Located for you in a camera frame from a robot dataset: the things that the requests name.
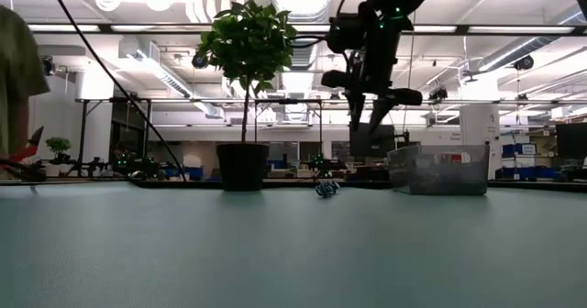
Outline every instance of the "person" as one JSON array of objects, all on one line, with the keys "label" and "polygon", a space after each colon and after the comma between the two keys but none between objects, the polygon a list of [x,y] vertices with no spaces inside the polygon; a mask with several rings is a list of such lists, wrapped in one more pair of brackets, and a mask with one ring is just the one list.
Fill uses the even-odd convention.
[{"label": "person", "polygon": [[0,5],[0,158],[25,148],[28,98],[49,90],[39,47],[27,23]]}]

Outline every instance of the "tree trunk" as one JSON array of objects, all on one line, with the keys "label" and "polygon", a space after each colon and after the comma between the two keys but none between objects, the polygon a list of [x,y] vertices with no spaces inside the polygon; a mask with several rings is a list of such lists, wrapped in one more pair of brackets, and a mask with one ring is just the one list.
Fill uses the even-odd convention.
[{"label": "tree trunk", "polygon": [[240,142],[247,143],[247,121],[249,120],[249,86],[250,86],[250,79],[247,78],[247,87],[243,87],[245,89],[245,111],[242,117],[242,130],[240,133]]}]

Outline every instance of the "transparent container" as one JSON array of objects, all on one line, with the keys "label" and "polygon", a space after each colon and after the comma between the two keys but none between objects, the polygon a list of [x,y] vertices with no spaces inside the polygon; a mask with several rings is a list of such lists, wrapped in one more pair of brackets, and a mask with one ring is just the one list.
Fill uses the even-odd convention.
[{"label": "transparent container", "polygon": [[387,153],[395,191],[417,195],[487,193],[489,146],[411,146]]}]

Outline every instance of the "desk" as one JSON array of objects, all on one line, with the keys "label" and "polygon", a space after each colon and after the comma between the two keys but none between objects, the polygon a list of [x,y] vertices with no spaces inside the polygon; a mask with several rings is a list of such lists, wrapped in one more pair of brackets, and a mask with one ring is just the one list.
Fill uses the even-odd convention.
[{"label": "desk", "polygon": [[585,307],[584,193],[0,187],[0,307]]}]

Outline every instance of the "computer screen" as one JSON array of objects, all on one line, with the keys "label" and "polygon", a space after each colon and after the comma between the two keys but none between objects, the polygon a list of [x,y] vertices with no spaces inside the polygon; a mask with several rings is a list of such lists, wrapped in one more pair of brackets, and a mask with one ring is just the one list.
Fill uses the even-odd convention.
[{"label": "computer screen", "polygon": [[393,126],[379,125],[369,135],[369,124],[360,123],[357,131],[350,131],[350,155],[353,157],[385,158],[387,152],[395,150]]},{"label": "computer screen", "polygon": [[562,158],[587,157],[587,123],[557,125],[557,147]]}]

